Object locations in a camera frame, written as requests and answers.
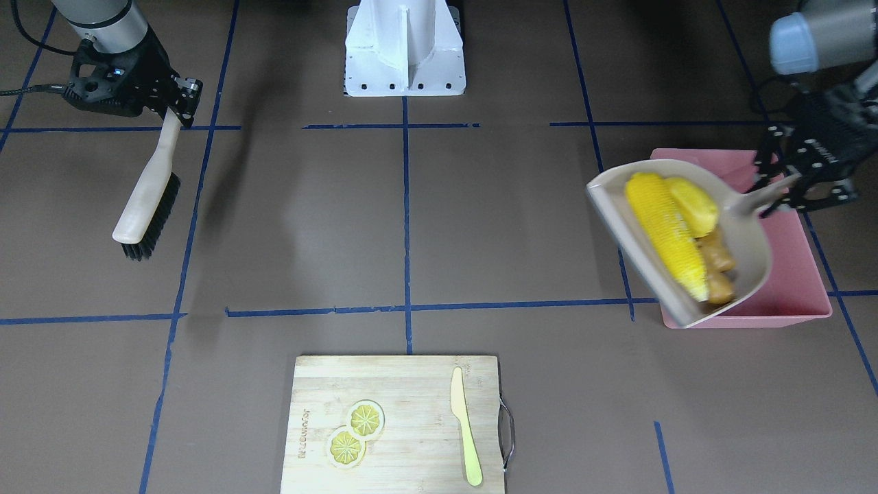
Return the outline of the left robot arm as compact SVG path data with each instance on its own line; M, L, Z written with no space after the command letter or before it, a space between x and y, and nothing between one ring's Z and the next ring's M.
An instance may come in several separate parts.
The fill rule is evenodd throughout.
M766 130L755 157L752 191L787 189L759 213L809 212L858 199L852 177L876 154L876 3L803 1L772 24L769 51L775 78L796 93L781 107L787 123ZM868 66L853 80L812 91L794 79L857 62Z

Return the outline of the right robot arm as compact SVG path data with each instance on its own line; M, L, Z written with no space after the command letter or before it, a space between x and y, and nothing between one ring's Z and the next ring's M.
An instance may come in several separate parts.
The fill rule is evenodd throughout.
M172 68L156 32L135 1L56 1L80 37L63 98L80 110L138 117L172 113L191 128L203 84Z

